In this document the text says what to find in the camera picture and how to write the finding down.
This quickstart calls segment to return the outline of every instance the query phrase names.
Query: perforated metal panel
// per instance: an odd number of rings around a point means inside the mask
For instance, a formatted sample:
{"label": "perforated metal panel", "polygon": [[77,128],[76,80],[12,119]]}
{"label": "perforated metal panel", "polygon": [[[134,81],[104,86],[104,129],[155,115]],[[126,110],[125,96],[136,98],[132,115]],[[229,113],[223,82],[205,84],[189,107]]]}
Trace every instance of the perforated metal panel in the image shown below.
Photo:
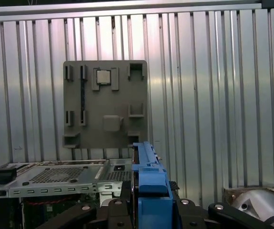
{"label": "perforated metal panel", "polygon": [[131,180],[132,173],[130,171],[115,171],[108,173],[106,180],[128,181]]}
{"label": "perforated metal panel", "polygon": [[52,168],[45,169],[30,181],[33,184],[67,182],[71,179],[77,179],[84,171],[84,168]]}

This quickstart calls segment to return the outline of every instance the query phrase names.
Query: blue plastic part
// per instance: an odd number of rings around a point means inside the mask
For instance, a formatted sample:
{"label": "blue plastic part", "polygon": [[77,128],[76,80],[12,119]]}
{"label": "blue plastic part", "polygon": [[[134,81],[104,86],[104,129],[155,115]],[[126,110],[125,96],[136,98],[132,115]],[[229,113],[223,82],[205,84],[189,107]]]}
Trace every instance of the blue plastic part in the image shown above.
{"label": "blue plastic part", "polygon": [[138,148],[139,162],[132,170],[139,173],[138,225],[141,229],[172,228],[173,195],[165,168],[148,142],[134,143]]}

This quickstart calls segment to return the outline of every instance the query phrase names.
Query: metal rivet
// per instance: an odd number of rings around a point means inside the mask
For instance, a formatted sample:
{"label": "metal rivet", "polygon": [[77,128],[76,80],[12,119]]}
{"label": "metal rivet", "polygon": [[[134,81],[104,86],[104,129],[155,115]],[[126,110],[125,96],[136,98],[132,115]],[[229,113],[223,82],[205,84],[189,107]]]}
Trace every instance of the metal rivet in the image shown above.
{"label": "metal rivet", "polygon": [[218,210],[223,210],[223,206],[220,205],[220,204],[217,204],[217,205],[215,205],[214,207],[215,207],[216,209],[218,209]]}
{"label": "metal rivet", "polygon": [[183,204],[189,204],[189,203],[190,203],[187,199],[183,199],[181,202],[182,202]]}
{"label": "metal rivet", "polygon": [[84,207],[82,207],[81,209],[87,211],[87,210],[90,209],[90,207],[89,207],[89,206],[84,206]]}

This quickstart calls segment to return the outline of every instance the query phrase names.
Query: silver cylinder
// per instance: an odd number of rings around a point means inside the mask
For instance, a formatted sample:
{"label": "silver cylinder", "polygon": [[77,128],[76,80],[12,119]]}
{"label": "silver cylinder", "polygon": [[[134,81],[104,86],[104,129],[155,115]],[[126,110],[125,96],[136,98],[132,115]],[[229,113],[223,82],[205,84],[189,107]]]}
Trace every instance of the silver cylinder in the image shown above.
{"label": "silver cylinder", "polygon": [[264,190],[252,190],[241,194],[233,207],[274,226],[274,195]]}

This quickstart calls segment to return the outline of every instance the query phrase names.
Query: green circuit board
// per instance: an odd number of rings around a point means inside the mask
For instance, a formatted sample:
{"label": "green circuit board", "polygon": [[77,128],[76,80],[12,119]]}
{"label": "green circuit board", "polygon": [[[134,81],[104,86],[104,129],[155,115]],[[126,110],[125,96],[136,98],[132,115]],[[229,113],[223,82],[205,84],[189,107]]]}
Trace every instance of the green circuit board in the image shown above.
{"label": "green circuit board", "polygon": [[49,221],[51,218],[61,214],[77,203],[90,203],[99,207],[100,199],[97,194],[24,198],[24,228],[37,228],[41,224]]}

